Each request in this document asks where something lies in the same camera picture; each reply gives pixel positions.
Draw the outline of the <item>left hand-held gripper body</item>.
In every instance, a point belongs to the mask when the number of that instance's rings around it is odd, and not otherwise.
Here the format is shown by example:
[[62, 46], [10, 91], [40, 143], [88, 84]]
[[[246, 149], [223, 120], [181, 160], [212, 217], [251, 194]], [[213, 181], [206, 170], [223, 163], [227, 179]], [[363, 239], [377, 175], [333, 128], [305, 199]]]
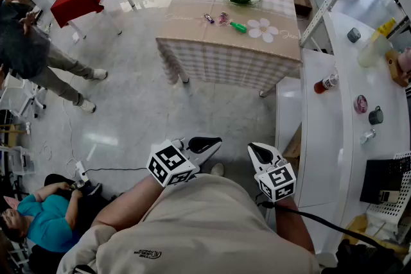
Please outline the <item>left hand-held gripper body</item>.
[[162, 187], [187, 182], [200, 171], [170, 140], [152, 148], [146, 168]]

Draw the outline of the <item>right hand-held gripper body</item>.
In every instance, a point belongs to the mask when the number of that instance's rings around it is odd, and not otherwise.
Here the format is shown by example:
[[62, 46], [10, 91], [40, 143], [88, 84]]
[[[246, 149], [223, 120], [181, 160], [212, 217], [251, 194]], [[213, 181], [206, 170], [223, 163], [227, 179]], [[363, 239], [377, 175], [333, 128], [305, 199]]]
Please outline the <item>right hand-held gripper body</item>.
[[273, 164], [257, 168], [254, 175], [261, 192], [273, 202], [295, 194], [296, 176], [291, 163], [276, 155]]

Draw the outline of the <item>person's left forearm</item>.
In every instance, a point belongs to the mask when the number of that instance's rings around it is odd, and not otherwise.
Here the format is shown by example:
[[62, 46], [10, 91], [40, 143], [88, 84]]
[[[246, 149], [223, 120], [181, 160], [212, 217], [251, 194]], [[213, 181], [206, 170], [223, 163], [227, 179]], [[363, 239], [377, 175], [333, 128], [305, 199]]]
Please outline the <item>person's left forearm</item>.
[[128, 229], [140, 222], [163, 190], [164, 187], [149, 175], [104, 207], [91, 226], [106, 225], [116, 231]]

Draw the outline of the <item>person's right forearm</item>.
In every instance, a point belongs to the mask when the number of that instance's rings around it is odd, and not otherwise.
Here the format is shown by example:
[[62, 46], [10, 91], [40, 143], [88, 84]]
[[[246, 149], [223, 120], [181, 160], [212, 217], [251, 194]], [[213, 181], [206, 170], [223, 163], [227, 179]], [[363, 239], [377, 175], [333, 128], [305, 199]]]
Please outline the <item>person's right forearm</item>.
[[277, 234], [287, 241], [296, 244], [312, 254], [315, 248], [298, 208], [292, 197], [274, 203]]

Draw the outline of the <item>cardboard box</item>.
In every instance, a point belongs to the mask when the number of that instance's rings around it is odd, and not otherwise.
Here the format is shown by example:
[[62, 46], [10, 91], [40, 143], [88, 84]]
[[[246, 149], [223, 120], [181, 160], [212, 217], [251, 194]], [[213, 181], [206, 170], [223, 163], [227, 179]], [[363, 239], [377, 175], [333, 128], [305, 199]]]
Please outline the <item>cardboard box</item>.
[[301, 155], [301, 141], [302, 141], [302, 125], [300, 124], [295, 131], [293, 137], [290, 139], [283, 157], [287, 159], [297, 159]]

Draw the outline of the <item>white curved counter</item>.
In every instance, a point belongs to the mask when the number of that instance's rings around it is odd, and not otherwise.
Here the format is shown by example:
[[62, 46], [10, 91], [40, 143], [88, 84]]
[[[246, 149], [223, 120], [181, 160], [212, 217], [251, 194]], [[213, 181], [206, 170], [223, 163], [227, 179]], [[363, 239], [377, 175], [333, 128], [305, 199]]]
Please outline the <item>white curved counter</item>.
[[[358, 64], [357, 56], [373, 34], [372, 28], [338, 12], [326, 13], [324, 20], [333, 53], [303, 49], [301, 77], [284, 78], [277, 84], [276, 148], [284, 151], [302, 125], [295, 202], [300, 211], [340, 227], [364, 214], [368, 233], [402, 238], [406, 228], [399, 223], [394, 232], [390, 224], [368, 216], [370, 204], [360, 201], [360, 195], [368, 160], [410, 151], [406, 91], [392, 80], [384, 58], [371, 67]], [[347, 38], [351, 28], [362, 35], [354, 44]], [[330, 74], [338, 74], [337, 86], [317, 94], [313, 86]], [[367, 99], [364, 114], [354, 110], [358, 95]], [[384, 119], [371, 125], [369, 113], [377, 106]], [[360, 136], [370, 129], [376, 130], [375, 138], [360, 144]]]

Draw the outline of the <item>person's beige shirt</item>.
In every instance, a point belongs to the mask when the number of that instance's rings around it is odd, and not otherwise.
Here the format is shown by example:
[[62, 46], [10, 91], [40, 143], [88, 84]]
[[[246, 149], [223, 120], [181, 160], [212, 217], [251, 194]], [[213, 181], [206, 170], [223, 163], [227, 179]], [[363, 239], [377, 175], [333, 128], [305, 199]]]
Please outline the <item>person's beige shirt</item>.
[[319, 274], [314, 254], [271, 230], [237, 183], [201, 174], [164, 188], [140, 222], [93, 226], [57, 274]]

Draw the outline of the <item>red sauce bottle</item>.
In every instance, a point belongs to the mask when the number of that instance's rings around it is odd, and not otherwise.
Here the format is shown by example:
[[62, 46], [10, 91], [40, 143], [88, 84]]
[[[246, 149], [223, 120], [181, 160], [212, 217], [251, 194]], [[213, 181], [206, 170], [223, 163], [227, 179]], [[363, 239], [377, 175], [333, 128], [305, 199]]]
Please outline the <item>red sauce bottle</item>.
[[323, 92], [332, 89], [337, 86], [339, 81], [338, 74], [330, 74], [328, 77], [318, 81], [313, 89], [317, 94], [322, 94]]

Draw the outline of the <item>table with beige checked tablecloth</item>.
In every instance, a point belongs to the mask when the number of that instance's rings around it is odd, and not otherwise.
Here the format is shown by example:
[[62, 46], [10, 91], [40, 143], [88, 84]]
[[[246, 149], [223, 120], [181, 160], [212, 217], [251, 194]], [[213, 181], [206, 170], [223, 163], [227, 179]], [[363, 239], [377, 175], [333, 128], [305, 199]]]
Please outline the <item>table with beige checked tablecloth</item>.
[[[221, 12], [245, 25], [247, 32], [218, 26]], [[172, 85], [193, 78], [268, 94], [302, 64], [293, 0], [260, 0], [254, 5], [171, 0], [156, 43]]]

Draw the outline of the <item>pink round jar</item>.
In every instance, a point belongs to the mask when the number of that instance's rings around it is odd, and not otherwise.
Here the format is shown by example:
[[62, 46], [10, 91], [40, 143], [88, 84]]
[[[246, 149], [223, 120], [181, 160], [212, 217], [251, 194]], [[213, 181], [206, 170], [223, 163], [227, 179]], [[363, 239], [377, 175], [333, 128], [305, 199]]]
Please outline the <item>pink round jar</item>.
[[364, 95], [358, 95], [353, 101], [353, 106], [357, 114], [364, 114], [368, 110], [367, 99]]

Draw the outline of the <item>dark grey mug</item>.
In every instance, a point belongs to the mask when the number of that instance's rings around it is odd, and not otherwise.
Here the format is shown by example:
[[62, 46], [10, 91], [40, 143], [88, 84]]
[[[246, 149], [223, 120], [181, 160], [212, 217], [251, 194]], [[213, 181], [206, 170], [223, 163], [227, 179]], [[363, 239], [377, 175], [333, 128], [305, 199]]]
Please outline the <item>dark grey mug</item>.
[[384, 115], [380, 106], [377, 106], [373, 111], [369, 113], [369, 123], [371, 125], [381, 124], [383, 122]]

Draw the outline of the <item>black chest harness device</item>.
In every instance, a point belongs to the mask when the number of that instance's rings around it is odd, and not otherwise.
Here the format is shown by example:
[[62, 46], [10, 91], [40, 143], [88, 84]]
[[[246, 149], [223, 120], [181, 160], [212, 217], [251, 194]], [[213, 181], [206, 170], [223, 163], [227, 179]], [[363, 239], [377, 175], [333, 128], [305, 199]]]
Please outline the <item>black chest harness device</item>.
[[400, 274], [404, 268], [393, 250], [353, 245], [348, 239], [339, 244], [337, 261], [335, 274]]

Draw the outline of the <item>small grey cup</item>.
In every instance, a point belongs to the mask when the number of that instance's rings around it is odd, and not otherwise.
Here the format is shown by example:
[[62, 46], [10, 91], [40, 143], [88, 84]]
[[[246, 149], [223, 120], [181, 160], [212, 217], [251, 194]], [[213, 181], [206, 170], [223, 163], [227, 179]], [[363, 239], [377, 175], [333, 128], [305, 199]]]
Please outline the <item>small grey cup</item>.
[[351, 43], [356, 43], [357, 41], [359, 41], [361, 39], [362, 35], [359, 32], [359, 30], [357, 28], [351, 28], [348, 32], [347, 32], [347, 38]]

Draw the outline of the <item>white chair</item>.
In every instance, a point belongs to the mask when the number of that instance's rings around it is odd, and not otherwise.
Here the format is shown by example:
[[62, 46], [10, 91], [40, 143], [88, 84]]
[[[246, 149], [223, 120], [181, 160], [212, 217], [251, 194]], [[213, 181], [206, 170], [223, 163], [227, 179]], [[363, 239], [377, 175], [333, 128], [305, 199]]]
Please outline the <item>white chair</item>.
[[45, 110], [46, 104], [40, 97], [45, 96], [47, 89], [38, 86], [29, 80], [18, 79], [8, 74], [4, 80], [0, 96], [0, 110], [7, 110], [13, 116], [23, 117], [23, 113], [31, 107], [34, 118], [38, 118], [38, 110]]

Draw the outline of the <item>yellow bottle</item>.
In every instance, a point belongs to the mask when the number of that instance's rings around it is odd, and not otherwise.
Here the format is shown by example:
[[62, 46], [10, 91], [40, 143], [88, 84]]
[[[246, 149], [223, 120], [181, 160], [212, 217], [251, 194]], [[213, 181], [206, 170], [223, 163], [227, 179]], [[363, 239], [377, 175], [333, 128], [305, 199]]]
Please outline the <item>yellow bottle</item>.
[[377, 40], [380, 36], [387, 37], [388, 34], [392, 31], [393, 27], [396, 24], [395, 18], [391, 18], [386, 23], [382, 24], [371, 36], [371, 42]]

